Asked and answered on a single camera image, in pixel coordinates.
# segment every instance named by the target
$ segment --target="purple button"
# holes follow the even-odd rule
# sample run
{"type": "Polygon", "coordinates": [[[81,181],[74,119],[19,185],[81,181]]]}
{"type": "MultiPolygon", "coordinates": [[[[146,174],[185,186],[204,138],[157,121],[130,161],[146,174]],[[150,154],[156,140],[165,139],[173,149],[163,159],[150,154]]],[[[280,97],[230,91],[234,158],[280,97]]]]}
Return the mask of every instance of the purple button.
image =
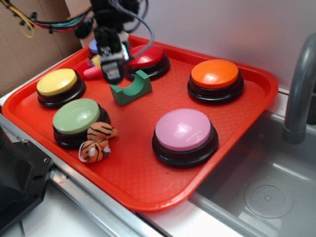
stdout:
{"type": "Polygon", "coordinates": [[[90,42],[89,44],[89,49],[91,50],[92,53],[98,54],[98,47],[97,47],[97,41],[94,39],[90,42]]]}
{"type": "Polygon", "coordinates": [[[193,109],[179,109],[164,115],[156,125],[156,137],[165,148],[184,152],[203,145],[211,134],[208,117],[193,109]]]}

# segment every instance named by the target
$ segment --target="green button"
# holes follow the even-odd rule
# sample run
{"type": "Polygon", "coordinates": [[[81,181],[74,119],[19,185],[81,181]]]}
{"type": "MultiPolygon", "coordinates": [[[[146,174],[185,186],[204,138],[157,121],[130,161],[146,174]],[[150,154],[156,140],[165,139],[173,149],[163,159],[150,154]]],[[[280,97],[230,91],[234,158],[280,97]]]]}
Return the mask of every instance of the green button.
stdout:
{"type": "Polygon", "coordinates": [[[91,99],[77,99],[61,107],[53,118],[54,128],[73,135],[87,130],[100,116],[98,104],[91,99]]]}

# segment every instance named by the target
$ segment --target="tray rim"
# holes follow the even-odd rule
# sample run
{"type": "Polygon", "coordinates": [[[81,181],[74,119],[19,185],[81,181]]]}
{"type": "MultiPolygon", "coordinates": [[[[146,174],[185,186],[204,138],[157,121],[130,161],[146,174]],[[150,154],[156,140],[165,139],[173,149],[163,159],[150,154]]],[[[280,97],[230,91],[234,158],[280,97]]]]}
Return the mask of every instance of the tray rim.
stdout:
{"type": "MultiPolygon", "coordinates": [[[[136,36],[130,36],[130,43],[131,46],[136,46],[139,44],[145,44],[148,42],[147,39],[143,39],[136,36]]],[[[182,62],[191,63],[191,61],[194,59],[196,63],[209,60],[209,59],[215,59],[217,57],[213,57],[210,55],[205,55],[198,52],[193,52],[190,50],[170,46],[164,43],[155,42],[156,45],[161,46],[166,54],[173,58],[178,57],[179,55],[184,56],[181,57],[182,62]]],[[[45,74],[56,70],[58,68],[65,68],[67,65],[70,64],[78,64],[82,62],[82,60],[79,60],[80,56],[85,55],[88,51],[88,47],[85,47],[81,49],[80,51],[76,52],[75,54],[71,55],[66,60],[60,62],[59,64],[53,66],[43,74],[40,74],[38,77],[35,77],[34,80],[30,81],[29,83],[25,84],[18,90],[16,90],[12,95],[10,95],[7,100],[5,101],[2,113],[3,115],[12,121],[14,124],[16,124],[18,127],[20,127],[22,130],[24,130],[27,134],[32,135],[34,139],[36,139],[39,143],[44,145],[47,149],[49,149],[51,152],[53,152],[56,156],[60,157],[60,152],[52,151],[53,148],[55,148],[55,145],[50,144],[47,141],[48,139],[43,137],[41,134],[36,132],[35,130],[32,130],[32,128],[27,124],[24,123],[21,119],[19,119],[15,115],[15,107],[20,104],[23,101],[23,98],[26,98],[26,96],[29,96],[34,93],[34,86],[36,86],[36,83],[40,78],[42,78],[45,74]]],[[[200,185],[200,183],[207,177],[207,175],[216,167],[216,165],[222,160],[222,158],[225,156],[225,154],[233,147],[233,145],[242,137],[242,135],[248,130],[248,128],[257,120],[257,118],[264,112],[266,107],[274,100],[278,93],[278,83],[275,79],[275,77],[270,74],[269,72],[266,72],[264,70],[254,68],[251,66],[247,66],[244,64],[236,63],[234,62],[240,69],[244,69],[247,71],[253,71],[255,73],[261,74],[264,81],[260,81],[260,83],[263,83],[263,85],[260,85],[266,94],[265,99],[261,102],[260,106],[258,106],[248,117],[247,120],[244,121],[240,127],[238,127],[235,132],[232,134],[231,137],[227,139],[227,141],[222,145],[221,149],[219,149],[213,156],[212,159],[210,159],[206,164],[202,166],[200,171],[196,174],[196,176],[184,187],[184,189],[178,193],[176,196],[172,198],[168,198],[166,200],[161,201],[155,201],[155,202],[143,202],[138,201],[134,197],[131,197],[129,194],[123,192],[122,189],[120,190],[120,193],[117,193],[118,187],[112,184],[111,182],[107,183],[107,190],[103,190],[107,194],[113,196],[117,201],[119,201],[122,205],[125,207],[134,210],[134,211],[140,211],[140,212],[153,212],[153,211],[159,211],[166,208],[173,207],[176,204],[179,204],[185,200],[187,200],[192,193],[195,191],[195,189],[200,185]]],[[[73,169],[77,170],[79,173],[82,173],[83,169],[76,169],[73,167],[73,169]]],[[[97,179],[98,176],[91,172],[90,179],[89,180],[97,179]]]]}

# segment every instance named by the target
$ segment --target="green block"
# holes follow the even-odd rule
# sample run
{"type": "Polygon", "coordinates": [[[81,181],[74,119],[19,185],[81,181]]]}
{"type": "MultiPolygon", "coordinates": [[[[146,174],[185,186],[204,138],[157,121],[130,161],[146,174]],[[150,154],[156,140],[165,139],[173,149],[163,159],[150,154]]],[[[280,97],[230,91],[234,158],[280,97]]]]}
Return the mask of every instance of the green block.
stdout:
{"type": "Polygon", "coordinates": [[[135,79],[130,86],[121,88],[117,85],[110,85],[110,88],[113,98],[121,106],[126,105],[153,90],[150,77],[142,70],[136,72],[135,79]]]}

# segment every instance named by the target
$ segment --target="orange button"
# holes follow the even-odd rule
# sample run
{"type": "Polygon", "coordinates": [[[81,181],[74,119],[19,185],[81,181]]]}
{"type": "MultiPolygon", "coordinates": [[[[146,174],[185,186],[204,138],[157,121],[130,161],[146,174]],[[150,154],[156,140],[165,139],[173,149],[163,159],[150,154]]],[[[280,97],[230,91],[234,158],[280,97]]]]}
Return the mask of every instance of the orange button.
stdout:
{"type": "Polygon", "coordinates": [[[193,82],[206,89],[219,89],[233,84],[238,67],[227,60],[213,59],[197,64],[191,72],[193,82]]]}

